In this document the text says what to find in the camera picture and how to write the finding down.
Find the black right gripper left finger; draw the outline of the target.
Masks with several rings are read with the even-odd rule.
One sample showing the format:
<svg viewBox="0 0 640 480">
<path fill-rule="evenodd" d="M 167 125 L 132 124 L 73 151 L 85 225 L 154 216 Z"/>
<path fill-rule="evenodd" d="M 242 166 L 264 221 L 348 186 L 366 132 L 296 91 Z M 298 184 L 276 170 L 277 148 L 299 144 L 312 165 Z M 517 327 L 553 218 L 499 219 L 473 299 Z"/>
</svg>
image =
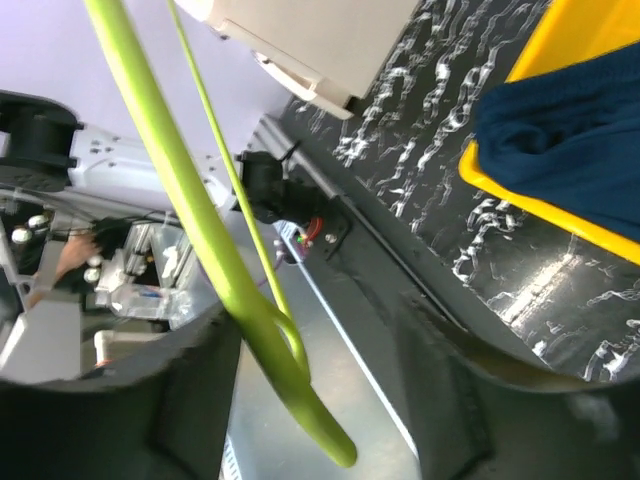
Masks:
<svg viewBox="0 0 640 480">
<path fill-rule="evenodd" d="M 2 478 L 217 478 L 240 342 L 216 306 L 77 380 L 2 381 Z"/>
</svg>

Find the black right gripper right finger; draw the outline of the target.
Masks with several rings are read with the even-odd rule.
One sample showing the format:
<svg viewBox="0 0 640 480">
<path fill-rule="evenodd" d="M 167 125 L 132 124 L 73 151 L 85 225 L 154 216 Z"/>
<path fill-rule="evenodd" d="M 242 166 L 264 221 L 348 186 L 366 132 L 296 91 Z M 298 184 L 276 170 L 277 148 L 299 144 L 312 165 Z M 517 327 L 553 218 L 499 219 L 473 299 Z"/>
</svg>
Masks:
<svg viewBox="0 0 640 480">
<path fill-rule="evenodd" d="M 638 478 L 638 380 L 535 367 L 414 299 L 394 338 L 423 478 Z"/>
</svg>

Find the neon yellow clothes hanger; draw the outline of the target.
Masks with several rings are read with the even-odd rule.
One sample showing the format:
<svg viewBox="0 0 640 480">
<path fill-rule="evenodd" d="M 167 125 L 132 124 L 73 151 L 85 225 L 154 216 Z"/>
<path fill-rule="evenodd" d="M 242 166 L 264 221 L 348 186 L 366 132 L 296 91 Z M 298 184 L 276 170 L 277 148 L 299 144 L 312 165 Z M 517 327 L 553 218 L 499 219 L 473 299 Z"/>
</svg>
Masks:
<svg viewBox="0 0 640 480">
<path fill-rule="evenodd" d="M 311 385 L 304 343 L 232 164 L 199 72 L 192 76 L 216 143 L 242 207 L 273 292 L 267 300 L 254 283 L 231 235 L 211 202 L 124 4 L 85 4 L 114 80 L 165 191 L 222 303 L 239 325 L 255 360 L 296 422 L 337 465 L 357 461 L 354 442 Z"/>
</svg>

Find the navy blue shorts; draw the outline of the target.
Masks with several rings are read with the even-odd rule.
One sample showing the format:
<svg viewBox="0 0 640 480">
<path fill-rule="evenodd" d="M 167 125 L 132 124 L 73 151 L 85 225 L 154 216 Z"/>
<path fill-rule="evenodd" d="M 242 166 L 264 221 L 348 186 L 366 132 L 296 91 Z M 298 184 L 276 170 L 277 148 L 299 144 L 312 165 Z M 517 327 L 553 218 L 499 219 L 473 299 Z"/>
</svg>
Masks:
<svg viewBox="0 0 640 480">
<path fill-rule="evenodd" d="M 638 44 L 490 90 L 474 127 L 496 183 L 639 239 Z"/>
</svg>

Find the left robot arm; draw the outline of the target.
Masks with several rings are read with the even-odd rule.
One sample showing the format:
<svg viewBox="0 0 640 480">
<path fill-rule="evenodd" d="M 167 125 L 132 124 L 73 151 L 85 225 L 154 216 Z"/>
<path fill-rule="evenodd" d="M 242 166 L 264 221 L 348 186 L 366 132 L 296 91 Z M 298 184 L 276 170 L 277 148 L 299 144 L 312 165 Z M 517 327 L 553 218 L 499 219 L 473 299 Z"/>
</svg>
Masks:
<svg viewBox="0 0 640 480">
<path fill-rule="evenodd" d="M 167 194 L 143 143 L 81 122 L 66 106 L 43 97 L 1 93 L 1 183 L 8 188 L 57 193 L 74 188 L 115 199 L 166 201 Z M 255 218 L 303 225 L 324 213 L 328 200 L 319 188 L 286 177 L 287 151 L 277 158 L 245 150 L 233 157 Z"/>
</svg>

